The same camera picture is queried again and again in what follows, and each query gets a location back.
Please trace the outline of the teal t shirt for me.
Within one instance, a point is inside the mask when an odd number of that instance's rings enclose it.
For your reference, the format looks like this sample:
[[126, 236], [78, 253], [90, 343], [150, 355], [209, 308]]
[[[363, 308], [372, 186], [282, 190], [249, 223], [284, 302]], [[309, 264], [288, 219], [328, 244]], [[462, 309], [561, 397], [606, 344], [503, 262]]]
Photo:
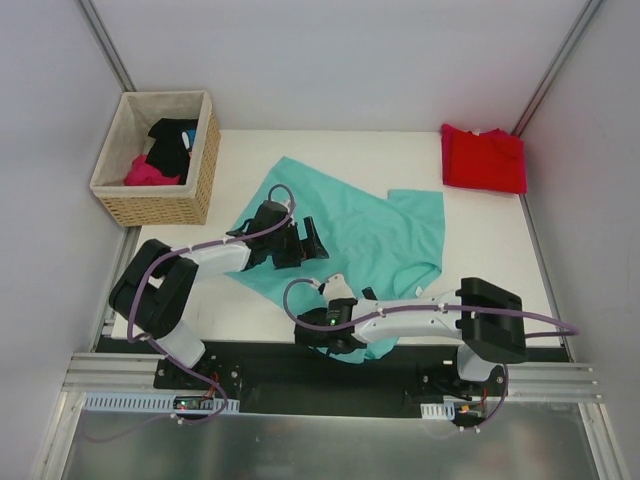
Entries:
[[301, 314], [322, 303], [308, 285], [285, 288], [296, 278], [324, 280], [341, 273], [355, 291], [367, 287], [382, 300], [417, 297], [442, 273], [445, 212], [440, 192], [389, 191], [386, 198], [282, 158], [266, 175], [238, 220], [253, 216], [269, 190], [283, 184], [294, 197], [294, 216], [311, 217], [328, 251], [326, 260], [299, 268], [275, 269], [270, 261], [233, 279], [278, 306]]

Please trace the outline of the woven wicker basket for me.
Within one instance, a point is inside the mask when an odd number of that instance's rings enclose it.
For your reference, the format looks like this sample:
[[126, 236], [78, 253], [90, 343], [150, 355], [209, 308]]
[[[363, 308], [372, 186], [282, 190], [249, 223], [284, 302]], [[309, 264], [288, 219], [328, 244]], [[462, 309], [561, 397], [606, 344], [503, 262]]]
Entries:
[[[197, 121], [183, 185], [126, 186], [134, 159], [152, 145], [162, 118]], [[90, 180], [92, 193], [124, 227], [206, 222], [221, 134], [205, 90], [126, 92], [121, 96]]]

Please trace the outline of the red t shirt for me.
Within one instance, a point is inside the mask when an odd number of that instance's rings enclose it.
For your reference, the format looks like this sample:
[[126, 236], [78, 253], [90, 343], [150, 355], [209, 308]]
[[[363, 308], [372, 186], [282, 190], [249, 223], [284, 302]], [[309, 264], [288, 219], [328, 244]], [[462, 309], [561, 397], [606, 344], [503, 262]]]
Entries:
[[450, 187], [522, 195], [527, 192], [524, 143], [501, 129], [475, 134], [441, 126], [442, 181]]

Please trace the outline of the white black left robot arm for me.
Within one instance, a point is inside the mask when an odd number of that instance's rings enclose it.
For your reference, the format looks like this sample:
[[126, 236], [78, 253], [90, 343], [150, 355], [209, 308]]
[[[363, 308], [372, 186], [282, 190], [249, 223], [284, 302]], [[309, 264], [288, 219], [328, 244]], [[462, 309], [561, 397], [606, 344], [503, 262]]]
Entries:
[[253, 217], [219, 240], [177, 250], [158, 239], [144, 242], [109, 296], [110, 307], [127, 321], [127, 340], [151, 343], [179, 362], [176, 375], [188, 388], [204, 387], [212, 369], [203, 359], [206, 347], [182, 320], [197, 276], [244, 272], [266, 260], [286, 269], [327, 259], [310, 216], [303, 226], [304, 238], [289, 205], [265, 200]]

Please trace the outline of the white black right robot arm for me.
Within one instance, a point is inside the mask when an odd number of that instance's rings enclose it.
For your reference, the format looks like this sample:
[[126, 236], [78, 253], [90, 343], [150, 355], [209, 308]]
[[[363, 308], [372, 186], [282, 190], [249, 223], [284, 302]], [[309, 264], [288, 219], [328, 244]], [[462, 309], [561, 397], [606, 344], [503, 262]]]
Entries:
[[466, 395], [481, 388], [496, 366], [528, 360], [521, 298], [480, 278], [464, 278], [458, 289], [439, 296], [402, 300], [380, 300], [370, 288], [358, 297], [342, 274], [309, 283], [325, 305], [290, 315], [298, 344], [351, 354], [392, 338], [458, 340], [450, 382]]

